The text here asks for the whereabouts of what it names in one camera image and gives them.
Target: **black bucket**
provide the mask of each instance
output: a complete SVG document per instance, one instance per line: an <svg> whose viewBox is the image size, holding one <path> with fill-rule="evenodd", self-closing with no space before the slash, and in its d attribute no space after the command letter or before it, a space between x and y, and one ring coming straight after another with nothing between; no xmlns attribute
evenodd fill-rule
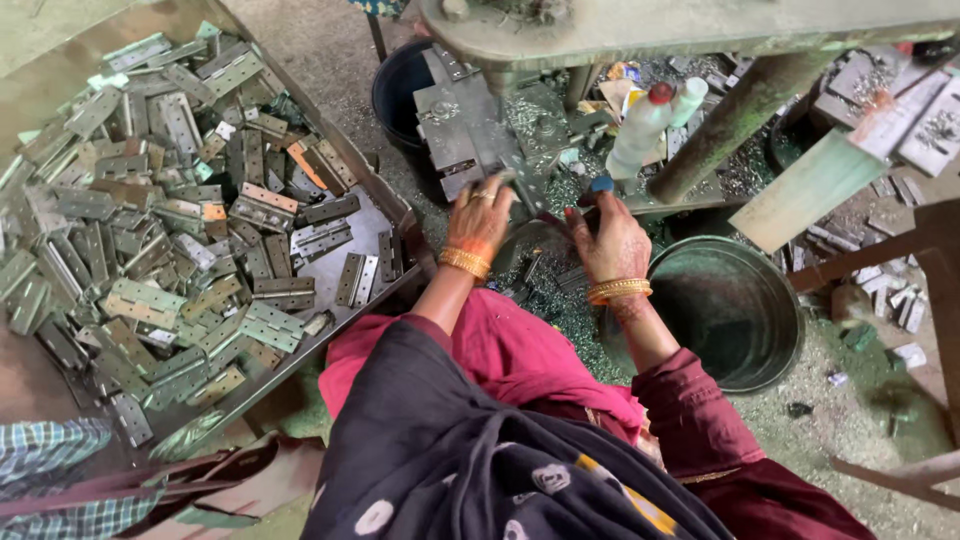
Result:
<svg viewBox="0 0 960 540"><path fill-rule="evenodd" d="M430 149L417 133L417 104L414 92L433 86L433 77L422 52L433 46L432 39L411 41L396 49L373 75L373 114L383 126L390 144L403 154L420 191L437 204L445 205L440 173L430 159Z"/></svg>
<svg viewBox="0 0 960 540"><path fill-rule="evenodd" d="M724 392L766 389L800 356L804 318L797 295L759 252L720 236L694 236L654 258L649 276L650 303ZM607 355L635 373L623 330L609 309L600 334Z"/></svg>

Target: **concrete floor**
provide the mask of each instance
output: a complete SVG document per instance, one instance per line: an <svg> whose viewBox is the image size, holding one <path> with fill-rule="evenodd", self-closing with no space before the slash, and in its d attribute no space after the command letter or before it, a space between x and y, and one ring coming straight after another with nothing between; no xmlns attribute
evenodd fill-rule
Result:
<svg viewBox="0 0 960 540"><path fill-rule="evenodd" d="M31 19L28 13L34 2L8 2L0 21L0 76L128 3L47 0L39 16ZM225 3L300 82L323 114L343 128L362 150L379 154L381 174L416 208L428 239L434 244L441 241L444 213L417 192L403 158L389 146L373 117L370 86L378 61L362 13L344 0ZM923 181L923 189L931 200L956 197L960 196L959 184L953 176ZM910 213L904 207L890 199L878 200L869 189L837 210L838 215L851 222L862 222L867 212L881 216L899 231L912 226ZM929 315L918 339L928 355L936 359L928 318ZM880 337L888 346L914 339L889 325L880 325ZM827 465L829 454L839 454L868 467L891 468L950 448L941 413L927 397L918 398L918 422L904 426L896 438L887 436L888 414L873 405L876 389L884 383L908 383L908 379L889 369L882 349L876 343L863 354L849 352L840 344L838 331L832 325L811 321L804 354L795 371L764 394L736 398L733 404L770 457L829 491L879 538L955 538L957 514L843 477ZM264 430L277 428L294 436L327 437L330 419L316 388L321 369L320 364L304 366L255 407L247 419ZM833 387L826 377L836 370L849 373L851 381ZM813 405L813 415L800 420L789 418L786 406L794 401ZM252 439L246 426L237 425L223 440L242 444ZM951 487L955 492L960 486ZM234 537L298 537L308 505L308 497L294 501L260 525L238 531Z"/></svg>

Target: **bangle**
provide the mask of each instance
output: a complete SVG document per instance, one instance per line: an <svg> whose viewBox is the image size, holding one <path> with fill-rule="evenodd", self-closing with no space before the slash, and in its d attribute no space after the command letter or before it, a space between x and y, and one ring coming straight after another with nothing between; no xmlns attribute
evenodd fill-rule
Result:
<svg viewBox="0 0 960 540"><path fill-rule="evenodd" d="M490 264L478 255L457 248L444 248L440 253L440 264L447 264L473 274L484 282L490 274Z"/></svg>
<svg viewBox="0 0 960 540"><path fill-rule="evenodd" d="M602 306L607 303L607 299L609 298L637 293L650 296L653 292L654 289L650 288L650 282L646 280L612 280L598 283L591 287L587 291L587 300L591 304Z"/></svg>

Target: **white bottle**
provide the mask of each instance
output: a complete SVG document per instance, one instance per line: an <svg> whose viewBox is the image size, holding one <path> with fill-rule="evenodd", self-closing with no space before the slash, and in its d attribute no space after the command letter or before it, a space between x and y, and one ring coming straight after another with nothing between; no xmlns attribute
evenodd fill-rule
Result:
<svg viewBox="0 0 960 540"><path fill-rule="evenodd" d="M686 125L690 116L693 116L700 104L704 102L708 89L707 81L700 77L686 80L670 102L670 106L673 107L673 117L670 118L671 128L681 128Z"/></svg>
<svg viewBox="0 0 960 540"><path fill-rule="evenodd" d="M607 156L607 171L614 180L636 178L670 122L671 97L673 88L669 84L656 83L627 110L620 135L616 136L613 150Z"/></svg>

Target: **metal bucket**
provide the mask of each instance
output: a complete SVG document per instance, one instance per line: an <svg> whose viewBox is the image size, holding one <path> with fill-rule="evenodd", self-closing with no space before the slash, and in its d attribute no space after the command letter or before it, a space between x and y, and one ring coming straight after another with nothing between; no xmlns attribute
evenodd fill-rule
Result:
<svg viewBox="0 0 960 540"><path fill-rule="evenodd" d="M764 390L793 368L804 340L800 303L761 253L728 238L694 236L654 258L648 275L651 304L724 392ZM635 373L609 309L600 334L607 355Z"/></svg>

